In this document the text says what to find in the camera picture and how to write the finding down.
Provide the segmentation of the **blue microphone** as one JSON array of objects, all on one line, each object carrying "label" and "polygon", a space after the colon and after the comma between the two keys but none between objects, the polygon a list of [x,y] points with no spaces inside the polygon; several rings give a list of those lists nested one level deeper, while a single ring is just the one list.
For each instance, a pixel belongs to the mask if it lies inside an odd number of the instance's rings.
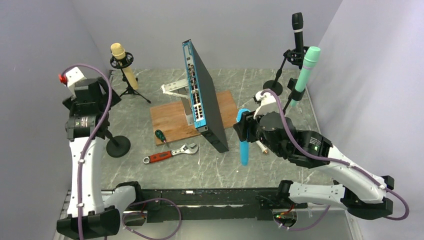
[{"label": "blue microphone", "polygon": [[[249,110],[246,108],[241,108],[236,117],[236,121],[239,122],[242,118],[242,113],[248,112]],[[249,143],[247,141],[239,142],[240,149],[240,162],[242,166],[247,166],[249,162]]]}]

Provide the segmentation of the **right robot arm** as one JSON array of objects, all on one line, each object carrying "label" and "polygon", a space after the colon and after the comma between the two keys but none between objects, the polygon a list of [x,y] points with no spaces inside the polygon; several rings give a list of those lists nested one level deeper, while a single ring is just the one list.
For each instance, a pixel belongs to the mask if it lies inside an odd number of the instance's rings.
[{"label": "right robot arm", "polygon": [[394,189],[394,179],[363,169],[320,133],[296,130],[290,118],[274,111],[244,111],[233,128],[240,141],[260,142],[277,157],[336,181],[333,185],[309,185],[282,180],[275,194],[280,207],[313,203],[340,207],[364,220],[391,219],[394,203],[387,192]]}]

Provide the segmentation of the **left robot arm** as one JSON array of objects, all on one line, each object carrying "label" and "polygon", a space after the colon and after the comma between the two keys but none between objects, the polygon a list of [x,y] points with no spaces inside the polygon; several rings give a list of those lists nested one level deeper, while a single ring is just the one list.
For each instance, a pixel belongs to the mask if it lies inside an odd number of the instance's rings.
[{"label": "left robot arm", "polygon": [[110,83],[98,77],[76,82],[74,96],[62,102],[69,109],[65,130],[72,157],[72,183],[66,217],[56,222],[56,230],[70,239],[114,236],[127,207],[137,210],[144,203],[137,181],[120,183],[109,198],[102,198],[103,149],[119,158],[131,148],[127,137],[113,136],[108,130],[109,110],[119,101]]}]

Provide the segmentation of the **black stand of green microphone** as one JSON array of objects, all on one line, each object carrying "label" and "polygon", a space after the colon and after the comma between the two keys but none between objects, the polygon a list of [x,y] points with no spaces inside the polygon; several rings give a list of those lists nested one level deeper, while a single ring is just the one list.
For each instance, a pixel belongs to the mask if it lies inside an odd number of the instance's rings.
[{"label": "black stand of green microphone", "polygon": [[305,93],[305,88],[303,89],[303,91],[298,91],[296,90],[296,84],[297,84],[298,79],[297,78],[290,78],[289,82],[287,84],[287,88],[290,90],[290,94],[287,98],[287,102],[283,108],[283,113],[286,113],[286,109],[288,108],[288,106],[291,104],[292,101],[300,101]]}]

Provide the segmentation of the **black round-base mic stand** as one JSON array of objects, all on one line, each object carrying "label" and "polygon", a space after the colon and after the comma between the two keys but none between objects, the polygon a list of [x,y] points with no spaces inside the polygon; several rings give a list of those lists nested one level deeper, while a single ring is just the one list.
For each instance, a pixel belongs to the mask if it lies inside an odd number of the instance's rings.
[{"label": "black round-base mic stand", "polygon": [[110,157],[120,158],[129,152],[131,142],[126,136],[113,136],[109,130],[105,131],[105,136],[109,139],[106,144],[106,152]]}]

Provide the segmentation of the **mint green microphone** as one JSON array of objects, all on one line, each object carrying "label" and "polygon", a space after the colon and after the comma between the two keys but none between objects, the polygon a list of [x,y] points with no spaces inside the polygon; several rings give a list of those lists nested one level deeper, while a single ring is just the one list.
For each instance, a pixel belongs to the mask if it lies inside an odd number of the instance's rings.
[{"label": "mint green microphone", "polygon": [[[303,91],[306,88],[306,85],[310,79],[313,68],[316,66],[321,54],[321,49],[317,46],[310,46],[304,55],[303,63],[301,70],[295,85],[295,89],[298,91]],[[294,107],[298,101],[293,100],[291,106]]]}]

